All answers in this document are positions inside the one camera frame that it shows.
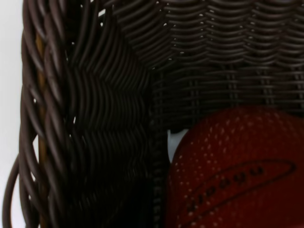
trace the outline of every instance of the white background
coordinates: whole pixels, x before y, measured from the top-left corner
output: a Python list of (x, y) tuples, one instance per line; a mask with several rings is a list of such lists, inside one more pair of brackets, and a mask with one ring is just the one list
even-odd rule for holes
[[(10, 169), (18, 154), (21, 92), (22, 1), (1, 1), (0, 7), (0, 212)], [(16, 184), (12, 204), (13, 228), (25, 223)]]

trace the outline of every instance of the white object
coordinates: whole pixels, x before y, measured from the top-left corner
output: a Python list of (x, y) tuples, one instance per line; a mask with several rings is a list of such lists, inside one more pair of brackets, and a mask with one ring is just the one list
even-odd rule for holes
[(178, 147), (178, 145), (181, 142), (181, 139), (184, 137), (184, 135), (187, 133), (188, 129), (184, 129), (181, 132), (172, 134), (171, 130), (168, 130), (168, 155), (170, 163), (172, 163), (175, 151)]

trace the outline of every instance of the red ball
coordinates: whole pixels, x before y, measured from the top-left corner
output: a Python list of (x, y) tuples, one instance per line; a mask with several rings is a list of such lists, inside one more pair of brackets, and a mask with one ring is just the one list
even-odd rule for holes
[(169, 171), (167, 228), (304, 228), (304, 121), (229, 109), (183, 137)]

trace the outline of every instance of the oval logo on ball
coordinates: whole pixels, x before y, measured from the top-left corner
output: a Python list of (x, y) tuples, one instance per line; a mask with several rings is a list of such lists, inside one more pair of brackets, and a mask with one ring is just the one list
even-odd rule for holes
[(229, 167), (201, 183), (180, 207), (179, 216), (186, 228), (228, 202), (278, 181), (296, 170), (287, 160), (248, 161)]

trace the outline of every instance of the wicker basket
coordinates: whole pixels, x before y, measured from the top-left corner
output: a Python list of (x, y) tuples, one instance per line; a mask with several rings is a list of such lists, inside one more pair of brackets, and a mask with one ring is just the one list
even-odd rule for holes
[(161, 227), (167, 129), (245, 104), (304, 112), (300, 0), (24, 0), (23, 23), (5, 228), (18, 175), (28, 228)]

